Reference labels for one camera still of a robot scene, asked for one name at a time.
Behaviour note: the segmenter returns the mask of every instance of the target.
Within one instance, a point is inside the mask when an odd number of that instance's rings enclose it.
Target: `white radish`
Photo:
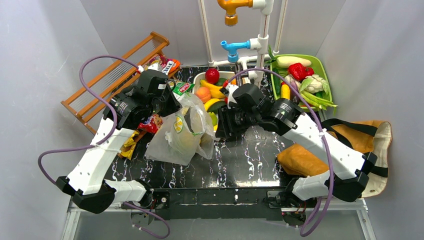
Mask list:
[[[304,67],[309,67],[312,62],[297,56],[279,56],[277,58],[277,65],[280,68],[288,68],[292,64],[301,63]]]

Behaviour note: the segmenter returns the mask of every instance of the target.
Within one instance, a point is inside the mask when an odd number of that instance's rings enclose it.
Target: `yellow pepper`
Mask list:
[[[290,87],[284,82],[281,84],[281,98],[290,100]]]

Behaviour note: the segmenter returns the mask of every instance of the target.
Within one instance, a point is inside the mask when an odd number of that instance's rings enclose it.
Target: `red fruit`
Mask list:
[[[220,79],[220,72],[216,68],[209,68],[204,76],[210,84],[216,84]]]

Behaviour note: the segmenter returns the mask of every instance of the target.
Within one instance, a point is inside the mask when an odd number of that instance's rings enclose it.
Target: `black bag strap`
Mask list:
[[[387,167],[374,166],[371,169],[371,173],[378,175],[380,177],[383,177],[383,178],[387,178],[388,175],[389,175],[389,169]]]
[[[342,144],[348,146],[351,149],[353,149],[352,143],[345,136],[343,136],[342,134],[340,134],[338,131],[334,130],[334,128],[333,128],[333,126],[341,125],[341,124],[351,128],[353,130],[359,131],[361,133],[368,134],[371,137],[376,136],[377,129],[378,129],[375,126],[365,125],[365,124],[360,124],[360,123],[353,123],[353,122],[349,122],[349,121],[343,121],[343,120],[340,120],[338,118],[327,119],[327,120],[325,120],[321,123],[323,128],[326,128],[327,131],[333,132],[335,134],[335,136],[337,137],[337,139]],[[374,166],[371,170],[371,173],[378,175],[380,177],[383,177],[383,178],[387,178],[389,170],[388,170],[387,167]]]

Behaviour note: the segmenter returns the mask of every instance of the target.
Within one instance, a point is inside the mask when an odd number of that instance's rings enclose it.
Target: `red snack package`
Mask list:
[[[153,114],[145,122],[140,123],[138,129],[155,134],[162,126],[162,123],[162,118],[157,114]]]

